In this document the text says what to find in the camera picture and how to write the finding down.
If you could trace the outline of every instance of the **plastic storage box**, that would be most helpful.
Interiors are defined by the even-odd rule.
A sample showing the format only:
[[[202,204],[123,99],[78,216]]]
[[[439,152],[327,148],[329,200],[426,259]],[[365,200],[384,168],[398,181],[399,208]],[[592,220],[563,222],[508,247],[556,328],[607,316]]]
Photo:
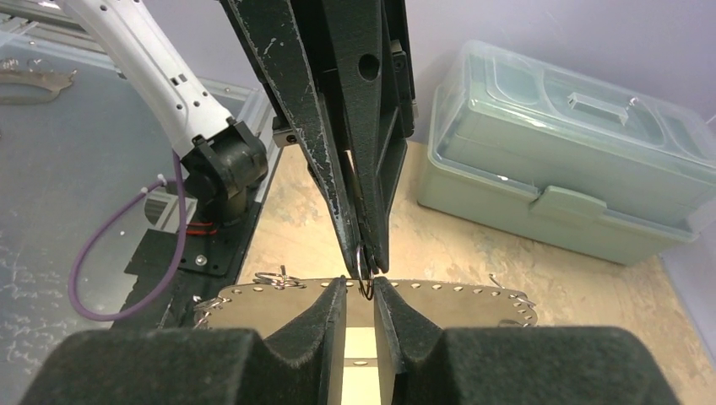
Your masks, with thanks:
[[[632,264],[713,221],[714,151],[692,111],[473,41],[435,93],[418,201]]]

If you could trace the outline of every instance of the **circular hole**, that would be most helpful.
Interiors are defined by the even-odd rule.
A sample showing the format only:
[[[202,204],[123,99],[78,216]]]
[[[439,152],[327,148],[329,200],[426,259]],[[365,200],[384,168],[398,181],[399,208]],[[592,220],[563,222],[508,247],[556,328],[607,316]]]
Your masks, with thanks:
[[[370,53],[363,55],[360,61],[358,61],[358,73],[360,73],[361,77],[365,80],[372,82],[378,77],[378,73],[380,73],[380,61]]]

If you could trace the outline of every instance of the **wooden table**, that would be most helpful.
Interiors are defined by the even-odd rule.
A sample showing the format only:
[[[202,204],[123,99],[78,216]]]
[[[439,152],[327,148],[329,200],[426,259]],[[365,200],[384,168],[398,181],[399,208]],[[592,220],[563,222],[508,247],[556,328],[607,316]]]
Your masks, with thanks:
[[[540,325],[623,327],[651,350],[683,403],[716,403],[716,373],[657,257],[623,267],[420,207],[425,154],[424,145],[410,143],[390,217],[391,278],[491,285],[495,273],[537,303]],[[282,264],[300,278],[345,274],[298,147],[283,152],[240,284]]]

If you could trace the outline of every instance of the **metal plate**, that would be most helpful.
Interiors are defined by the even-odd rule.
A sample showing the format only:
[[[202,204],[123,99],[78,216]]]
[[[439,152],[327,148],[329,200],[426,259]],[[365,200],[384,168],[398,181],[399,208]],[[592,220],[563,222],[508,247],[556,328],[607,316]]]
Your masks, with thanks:
[[[266,338],[300,315],[332,278],[301,280],[305,288],[242,284],[196,307],[198,327],[248,327]],[[372,302],[349,280],[342,403],[380,403]],[[512,289],[428,280],[394,280],[403,299],[439,327],[534,325],[537,313]]]
[[[249,327],[266,338],[305,311],[328,286],[331,278],[302,280],[304,289],[277,289],[270,285],[243,284],[222,289],[222,302],[206,310],[206,327]],[[439,283],[428,280],[394,280],[405,302],[442,328],[531,326],[537,313],[514,297],[521,291],[486,285]],[[348,282],[348,327],[373,327],[373,303]]]

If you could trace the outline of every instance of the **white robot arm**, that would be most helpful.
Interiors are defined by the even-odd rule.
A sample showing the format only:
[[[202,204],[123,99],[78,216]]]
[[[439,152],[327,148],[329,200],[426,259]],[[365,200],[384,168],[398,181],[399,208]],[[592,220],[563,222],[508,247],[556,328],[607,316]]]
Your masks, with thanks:
[[[143,0],[56,0],[92,35],[147,103],[180,158],[225,130],[231,113],[184,62]]]
[[[268,170],[266,148],[194,76],[143,0],[57,0],[147,103],[189,172],[187,191],[207,220],[231,224],[247,187]]]

